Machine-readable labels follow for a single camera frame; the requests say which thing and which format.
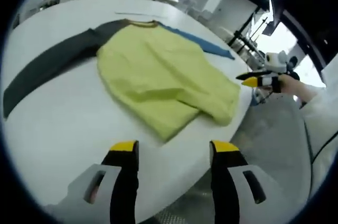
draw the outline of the white table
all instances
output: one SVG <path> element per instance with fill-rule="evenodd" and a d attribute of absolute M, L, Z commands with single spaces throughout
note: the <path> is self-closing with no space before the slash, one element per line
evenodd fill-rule
<path fill-rule="evenodd" d="M 167 4 L 145 0 L 70 1 L 33 15 L 12 32 L 3 60 L 2 94 L 26 64 L 49 47 L 121 18 L 159 20 L 230 49 L 199 22 Z M 205 56 L 236 81 L 247 66 L 231 53 L 236 60 Z M 162 144 L 148 126 L 107 94 L 96 64 L 93 58 L 26 96 L 3 121 L 6 144 L 24 184 L 39 204 L 46 205 L 64 198 L 68 184 L 91 164 L 101 163 L 116 142 L 139 140 L 135 211 L 140 222 L 175 201 L 206 172 L 209 141 L 231 140 L 249 106 L 251 89 L 241 86 L 236 116 L 230 125 L 219 126 L 201 115 Z"/>

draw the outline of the blue sleeve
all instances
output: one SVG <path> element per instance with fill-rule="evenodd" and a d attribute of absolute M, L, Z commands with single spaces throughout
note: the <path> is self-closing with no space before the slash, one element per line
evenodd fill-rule
<path fill-rule="evenodd" d="M 220 48 L 219 46 L 214 45 L 213 43 L 210 43 L 210 42 L 208 42 L 204 39 L 201 39 L 201 38 L 199 38 L 195 35 L 183 32 L 183 31 L 178 30 L 178 29 L 173 29 L 172 27 L 165 26 L 162 23 L 160 23 L 160 25 L 163 28 L 165 28 L 166 30 L 169 30 L 169 31 L 176 33 L 176 34 L 178 34 L 178 35 L 180 35 L 184 38 L 189 39 L 190 41 L 197 43 L 202 48 L 202 50 L 207 52 L 207 53 L 216 54 L 216 55 L 234 60 L 234 57 L 231 55 L 230 51 L 228 51 L 228 50 L 224 50 L 224 49 Z"/>

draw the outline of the blue object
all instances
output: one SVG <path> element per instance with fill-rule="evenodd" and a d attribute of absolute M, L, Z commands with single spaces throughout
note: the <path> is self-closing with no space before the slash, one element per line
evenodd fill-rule
<path fill-rule="evenodd" d="M 215 54 L 215 55 L 219 55 L 221 57 L 226 57 L 226 58 L 234 60 L 234 57 L 231 55 L 230 51 L 228 51 L 228 50 L 224 50 L 224 49 L 220 48 L 219 46 L 214 45 L 213 43 L 210 43 L 210 42 L 208 42 L 204 39 L 201 39 L 201 38 L 199 38 L 195 35 L 183 32 L 183 31 L 178 30 L 178 29 L 173 29 L 172 27 L 163 25 L 162 23 L 159 23 L 159 24 L 163 28 L 165 28 L 166 30 L 169 30 L 169 31 L 176 33 L 176 34 L 178 34 L 178 35 L 180 35 L 184 38 L 189 39 L 190 41 L 197 43 L 202 48 L 202 50 L 207 52 L 207 53 L 212 53 L 212 54 Z"/>

